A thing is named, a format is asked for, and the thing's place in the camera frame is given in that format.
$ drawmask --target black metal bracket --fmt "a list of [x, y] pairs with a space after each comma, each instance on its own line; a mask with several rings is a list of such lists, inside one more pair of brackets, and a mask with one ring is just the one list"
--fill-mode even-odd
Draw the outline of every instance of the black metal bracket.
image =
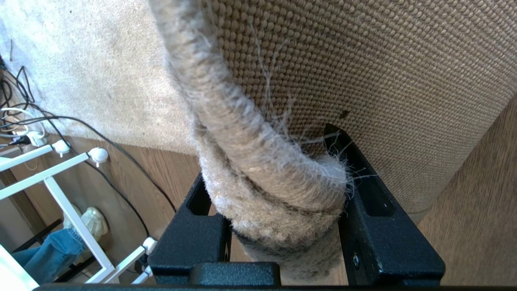
[[149, 256], [158, 284], [188, 284], [195, 264], [230, 260], [230, 222], [219, 213], [208, 216], [210, 205], [199, 174]]
[[348, 283], [439, 285], [444, 262], [350, 136], [331, 124], [325, 136], [328, 152], [353, 167], [349, 191], [354, 198], [339, 220]]

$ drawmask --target black cable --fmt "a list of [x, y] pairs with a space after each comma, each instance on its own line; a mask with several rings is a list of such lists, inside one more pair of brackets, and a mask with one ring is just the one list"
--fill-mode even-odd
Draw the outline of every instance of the black cable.
[[172, 209], [174, 210], [174, 213], [176, 213], [176, 207], [174, 206], [174, 204], [172, 203], [171, 199], [169, 198], [169, 196], [165, 193], [165, 191], [162, 189], [162, 187], [160, 185], [158, 185], [158, 183], [151, 177], [151, 175], [140, 165], [140, 163], [138, 163], [134, 158], [133, 156], [131, 156], [126, 150], [124, 150], [121, 146], [119, 146], [118, 144], [112, 142], [109, 138], [105, 137], [103, 134], [101, 134], [100, 132], [98, 132], [95, 128], [93, 128], [91, 125], [89, 125], [88, 123], [80, 120], [80, 119], [77, 119], [77, 118], [74, 118], [74, 117], [68, 117], [68, 116], [45, 116], [45, 117], [40, 117], [40, 118], [31, 118], [31, 119], [26, 119], [26, 120], [23, 120], [23, 121], [19, 121], [19, 122], [10, 122], [9, 125], [11, 124], [18, 124], [18, 125], [28, 125], [28, 124], [32, 124], [32, 123], [37, 123], [37, 122], [40, 122], [40, 121], [44, 121], [44, 120], [51, 120], [51, 119], [70, 119], [70, 120], [74, 120], [74, 121], [77, 121], [81, 124], [83, 124], [84, 126], [88, 127], [91, 131], [93, 131], [96, 135], [98, 135], [100, 138], [104, 139], [106, 142], [108, 142], [110, 145], [112, 145], [114, 148], [118, 149], [120, 152], [122, 152], [122, 154], [124, 154], [131, 162], [133, 162], [136, 167], [138, 167], [138, 169], [149, 179], [149, 181], [158, 189], [158, 191], [160, 191], [160, 193], [163, 195], [163, 197], [165, 197], [165, 199], [167, 200], [167, 202], [169, 202], [169, 205], [172, 207]]
[[133, 212], [138, 216], [138, 219], [140, 220], [140, 222], [142, 223], [142, 225], [144, 226], [144, 229], [145, 229], [145, 235], [146, 237], [149, 237], [149, 229], [147, 229], [147, 225], [145, 224], [144, 220], [142, 219], [142, 217], [140, 216], [140, 214], [138, 213], [138, 211], [135, 209], [135, 207], [133, 206], [133, 204], [131, 202], [129, 202], [128, 198], [115, 186], [113, 185], [113, 183], [110, 181], [110, 179], [106, 176], [106, 174], [104, 172], [102, 172], [101, 170], [99, 170], [96, 166], [88, 163], [87, 161], [85, 161], [85, 163], [87, 165], [89, 165], [93, 170], [96, 170], [103, 178], [104, 180], [106, 180], [106, 183], [108, 183], [108, 185], [113, 189], [115, 190], [115, 192], [122, 198], [124, 199], [124, 201], [129, 205], [129, 207], [131, 207], [131, 209], [133, 210]]

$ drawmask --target sisal fabric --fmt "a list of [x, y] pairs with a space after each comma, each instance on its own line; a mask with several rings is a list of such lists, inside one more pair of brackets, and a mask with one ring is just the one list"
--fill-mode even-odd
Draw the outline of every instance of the sisal fabric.
[[265, 105], [272, 115], [290, 108], [289, 134], [317, 138], [327, 122], [347, 131], [416, 220], [517, 93], [516, 6], [204, 2], [245, 93], [264, 105], [262, 61]]

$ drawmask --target plug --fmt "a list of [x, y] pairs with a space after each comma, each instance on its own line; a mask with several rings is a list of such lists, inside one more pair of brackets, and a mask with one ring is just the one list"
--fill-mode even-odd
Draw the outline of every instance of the plug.
[[45, 136], [43, 136], [43, 133], [41, 133], [41, 132], [31, 130], [30, 132], [27, 133], [26, 136], [31, 141], [31, 144], [38, 148], [41, 146], [44, 146], [45, 144], [48, 143], [47, 138]]

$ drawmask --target sisal scratching post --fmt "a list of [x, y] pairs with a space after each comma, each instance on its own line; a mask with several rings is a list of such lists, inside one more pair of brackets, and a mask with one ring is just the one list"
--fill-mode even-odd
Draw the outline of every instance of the sisal scratching post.
[[206, 188], [245, 251], [311, 280], [336, 265], [347, 174], [303, 154], [233, 81], [197, 1], [151, 0], [170, 74], [190, 118]]

